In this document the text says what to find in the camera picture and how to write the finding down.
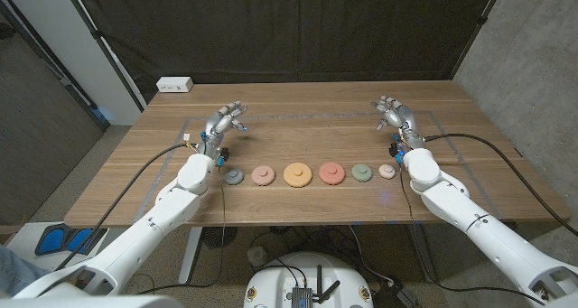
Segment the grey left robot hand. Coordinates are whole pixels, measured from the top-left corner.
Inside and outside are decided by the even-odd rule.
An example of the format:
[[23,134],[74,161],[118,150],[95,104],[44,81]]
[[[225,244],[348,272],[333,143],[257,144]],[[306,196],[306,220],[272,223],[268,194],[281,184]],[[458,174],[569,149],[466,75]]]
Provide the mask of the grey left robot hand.
[[247,107],[243,106],[240,101],[235,101],[213,113],[206,122],[205,142],[217,148],[224,139],[225,133],[231,128],[239,131],[246,130],[247,128],[238,120],[246,112]]

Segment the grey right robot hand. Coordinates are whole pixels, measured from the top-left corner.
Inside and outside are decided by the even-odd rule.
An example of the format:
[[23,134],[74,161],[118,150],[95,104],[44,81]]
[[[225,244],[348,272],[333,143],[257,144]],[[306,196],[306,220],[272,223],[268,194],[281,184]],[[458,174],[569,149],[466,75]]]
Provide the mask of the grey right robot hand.
[[371,106],[381,115],[377,130],[387,126],[395,127],[400,140],[407,147],[425,148],[424,139],[419,134],[415,117],[409,107],[389,96],[382,96],[379,102],[371,102]]

